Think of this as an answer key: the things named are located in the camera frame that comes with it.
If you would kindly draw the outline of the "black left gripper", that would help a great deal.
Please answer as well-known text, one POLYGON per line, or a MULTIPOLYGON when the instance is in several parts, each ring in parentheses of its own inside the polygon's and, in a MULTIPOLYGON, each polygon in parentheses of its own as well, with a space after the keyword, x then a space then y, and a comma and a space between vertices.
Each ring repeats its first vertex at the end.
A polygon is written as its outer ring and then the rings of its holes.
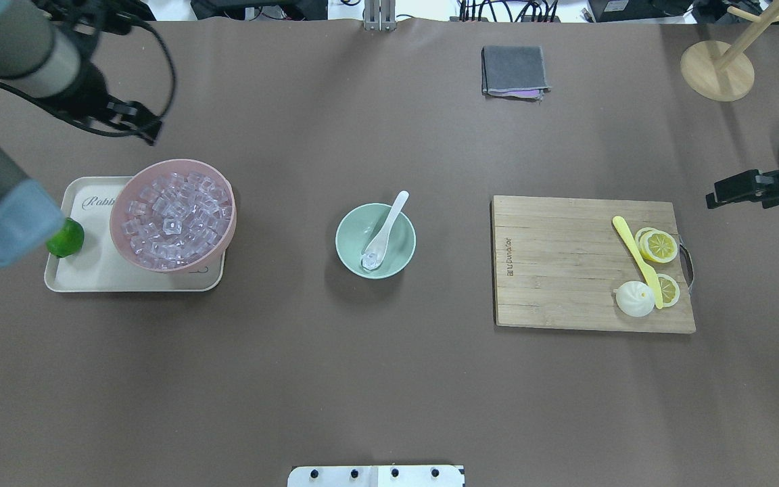
POLYGON ((139 103, 112 98, 104 75, 92 62, 84 62, 73 83, 51 98, 51 109, 53 117, 78 129, 89 131, 93 122, 99 122, 116 136, 134 136, 150 147, 163 126, 163 117, 139 115, 139 103))

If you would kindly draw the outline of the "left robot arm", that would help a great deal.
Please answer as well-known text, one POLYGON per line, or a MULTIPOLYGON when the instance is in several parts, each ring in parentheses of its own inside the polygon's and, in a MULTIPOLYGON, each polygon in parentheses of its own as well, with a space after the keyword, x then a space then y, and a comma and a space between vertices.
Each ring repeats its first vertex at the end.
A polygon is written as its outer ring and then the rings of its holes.
MULTIPOLYGON (((56 134, 55 123, 154 145, 176 92, 169 49, 160 47, 170 88, 159 114, 111 94, 93 56, 104 33, 134 28, 155 39, 145 6, 132 1, 0 1, 0 135, 56 134)), ((73 227, 43 185, 0 145, 0 267, 12 265, 73 227)))

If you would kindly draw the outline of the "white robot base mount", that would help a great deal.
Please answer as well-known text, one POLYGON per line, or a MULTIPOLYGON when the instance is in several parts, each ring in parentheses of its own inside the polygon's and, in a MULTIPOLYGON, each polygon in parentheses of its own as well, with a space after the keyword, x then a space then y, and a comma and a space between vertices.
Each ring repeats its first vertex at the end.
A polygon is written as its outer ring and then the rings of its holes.
POLYGON ((287 486, 465 486, 463 466, 333 465, 299 466, 291 470, 287 486))

